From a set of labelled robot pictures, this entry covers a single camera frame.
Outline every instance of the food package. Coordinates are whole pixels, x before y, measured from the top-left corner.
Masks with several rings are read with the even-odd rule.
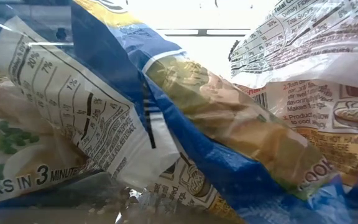
[[[65,10],[63,38],[0,4],[0,71],[113,178],[250,223],[350,222],[333,166],[252,98],[118,4]]]
[[[0,201],[76,177],[86,161],[0,76]]]
[[[282,1],[232,53],[232,82],[319,148],[358,208],[358,1]]]

